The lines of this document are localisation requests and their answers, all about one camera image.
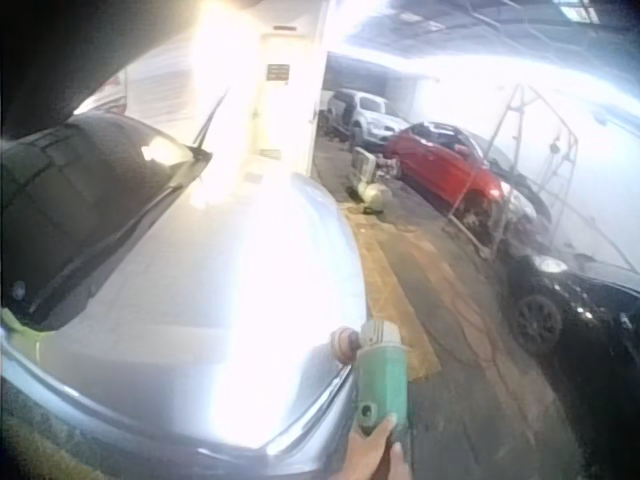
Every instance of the sign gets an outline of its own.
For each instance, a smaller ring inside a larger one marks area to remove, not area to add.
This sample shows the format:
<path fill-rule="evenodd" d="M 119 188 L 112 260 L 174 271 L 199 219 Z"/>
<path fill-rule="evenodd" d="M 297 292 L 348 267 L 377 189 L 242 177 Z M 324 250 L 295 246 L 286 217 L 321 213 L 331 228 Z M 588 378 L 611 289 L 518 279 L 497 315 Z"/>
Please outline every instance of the sign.
<path fill-rule="evenodd" d="M 289 80 L 289 68 L 285 63 L 270 63 L 267 65 L 267 82 L 286 82 Z"/>

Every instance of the red car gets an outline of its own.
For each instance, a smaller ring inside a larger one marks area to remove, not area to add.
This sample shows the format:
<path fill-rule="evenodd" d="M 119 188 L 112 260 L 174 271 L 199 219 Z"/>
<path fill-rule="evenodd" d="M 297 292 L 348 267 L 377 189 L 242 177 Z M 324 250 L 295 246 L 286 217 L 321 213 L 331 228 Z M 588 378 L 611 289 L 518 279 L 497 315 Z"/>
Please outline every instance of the red car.
<path fill-rule="evenodd" d="M 486 227 L 492 205 L 502 200 L 504 192 L 471 135 L 443 123 L 416 123 L 391 137 L 384 153 L 398 158 L 403 177 L 414 179 L 450 204 L 473 177 L 460 204 L 460 217 L 467 226 Z"/>

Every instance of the car wheel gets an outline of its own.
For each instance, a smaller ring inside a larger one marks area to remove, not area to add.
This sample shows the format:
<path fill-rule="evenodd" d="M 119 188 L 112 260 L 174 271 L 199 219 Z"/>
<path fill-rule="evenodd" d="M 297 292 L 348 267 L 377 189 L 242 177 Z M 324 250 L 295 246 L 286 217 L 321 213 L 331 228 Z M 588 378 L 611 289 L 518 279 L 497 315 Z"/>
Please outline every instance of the car wheel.
<path fill-rule="evenodd" d="M 491 206 L 487 202 L 488 200 L 482 195 L 471 192 L 462 199 L 462 202 L 454 212 L 460 223 L 485 246 L 491 243 L 491 231 L 489 229 Z"/>
<path fill-rule="evenodd" d="M 400 157 L 398 155 L 394 155 L 392 158 L 396 162 L 394 178 L 404 181 L 405 176 L 404 176 L 404 170 L 402 170 L 402 163 L 400 163 Z"/>
<path fill-rule="evenodd" d="M 355 127 L 349 136 L 349 151 L 353 152 L 355 148 L 361 147 L 363 143 L 362 129 Z"/>
<path fill-rule="evenodd" d="M 553 350 L 560 339 L 562 315 L 547 297 L 529 295 L 518 301 L 512 331 L 518 344 L 532 355 Z"/>

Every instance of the silver car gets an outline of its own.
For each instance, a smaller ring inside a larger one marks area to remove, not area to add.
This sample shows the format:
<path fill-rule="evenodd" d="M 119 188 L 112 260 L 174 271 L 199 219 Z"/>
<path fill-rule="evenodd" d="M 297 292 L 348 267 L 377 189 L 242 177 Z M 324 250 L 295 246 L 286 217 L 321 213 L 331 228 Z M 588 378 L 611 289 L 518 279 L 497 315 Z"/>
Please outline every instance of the silver car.
<path fill-rule="evenodd" d="M 389 137 L 409 126 L 382 97 L 338 90 L 327 103 L 329 125 L 349 137 L 352 148 L 381 150 Z"/>
<path fill-rule="evenodd" d="M 2 375 L 165 473 L 326 477 L 353 411 L 329 335 L 367 315 L 352 232 L 298 174 L 198 203 L 209 158 L 107 113 L 3 144 Z"/>

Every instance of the metal stand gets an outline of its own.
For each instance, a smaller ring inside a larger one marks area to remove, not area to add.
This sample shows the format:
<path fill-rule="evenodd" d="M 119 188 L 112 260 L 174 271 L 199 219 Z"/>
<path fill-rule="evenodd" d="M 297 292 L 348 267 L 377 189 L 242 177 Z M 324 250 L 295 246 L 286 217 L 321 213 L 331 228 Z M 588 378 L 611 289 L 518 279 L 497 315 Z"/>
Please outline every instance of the metal stand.
<path fill-rule="evenodd" d="M 513 103 L 516 97 L 518 97 L 519 100 L 518 100 L 518 104 L 514 106 Z M 511 205 L 514 189 L 512 188 L 511 190 L 509 190 L 505 200 L 502 202 L 501 208 L 499 210 L 499 217 L 494 217 L 491 221 L 491 225 L 495 226 L 495 228 L 492 228 L 492 232 L 491 232 L 492 241 L 491 241 L 491 246 L 489 248 L 482 245 L 478 241 L 478 239 L 475 238 L 475 236 L 461 222 L 459 222 L 458 219 L 454 217 L 454 214 L 460 207 L 460 204 L 462 203 L 465 195 L 467 194 L 469 188 L 471 187 L 473 180 L 475 179 L 476 175 L 480 171 L 482 164 L 487 162 L 489 153 L 491 152 L 491 148 L 493 147 L 493 144 L 495 143 L 496 138 L 498 137 L 498 134 L 500 133 L 500 130 L 502 129 L 504 121 L 509 112 L 514 112 L 518 114 L 518 131 L 516 135 L 516 145 L 515 145 L 515 151 L 513 156 L 513 163 L 511 164 L 511 169 L 510 169 L 511 184 L 514 183 L 513 181 L 515 180 L 516 174 L 518 172 L 518 164 L 520 160 L 520 149 L 522 146 L 525 110 L 526 110 L 526 107 L 535 103 L 536 101 L 542 101 L 549 108 L 551 113 L 558 118 L 560 123 L 564 126 L 564 128 L 566 128 L 568 132 L 566 153 L 560 158 L 560 161 L 558 161 L 557 163 L 555 162 L 556 155 L 550 156 L 550 158 L 547 161 L 548 164 L 543 168 L 543 172 L 544 172 L 543 178 L 541 178 L 541 181 L 538 184 L 538 188 L 539 188 L 538 192 L 544 190 L 545 192 L 550 193 L 553 198 L 559 199 L 561 204 L 560 213 L 558 214 L 557 218 L 553 222 L 554 226 L 552 228 L 552 235 L 550 240 L 551 242 L 553 242 L 555 238 L 555 235 L 558 231 L 558 227 L 560 225 L 560 221 L 562 219 L 562 215 L 564 214 L 566 199 L 567 199 L 567 195 L 569 194 L 569 190 L 571 188 L 571 183 L 573 181 L 573 174 L 576 166 L 576 160 L 577 160 L 577 154 L 578 154 L 578 137 L 575 135 L 573 130 L 571 130 L 569 125 L 565 122 L 565 120 L 557 112 L 557 110 L 553 108 L 553 106 L 547 101 L 547 99 L 544 98 L 536 89 L 534 89 L 530 85 L 524 85 L 524 84 L 516 85 L 513 89 L 513 92 L 509 96 L 509 101 L 502 115 L 500 116 L 498 124 L 496 125 L 496 129 L 493 132 L 493 135 L 491 136 L 491 139 L 489 140 L 489 143 L 487 144 L 487 147 L 483 152 L 482 162 L 479 162 L 476 165 L 474 171 L 469 177 L 469 180 L 467 181 L 466 185 L 460 192 L 460 195 L 458 195 L 458 198 L 454 202 L 453 206 L 451 207 L 451 210 L 447 214 L 443 223 L 443 227 L 448 222 L 452 222 L 454 225 L 460 228 L 462 232 L 467 237 L 469 237 L 469 239 L 478 247 L 481 255 L 485 258 L 490 258 L 490 259 L 495 258 L 498 245 L 500 244 L 500 241 L 504 238 L 504 230 L 507 224 L 507 213 Z M 569 174 L 567 177 L 565 177 L 566 182 L 564 183 L 564 185 L 562 185 L 560 192 L 558 192 L 557 194 L 553 193 L 547 188 L 547 185 L 549 185 L 549 183 L 553 179 L 560 176 L 559 170 L 565 164 L 570 166 Z"/>

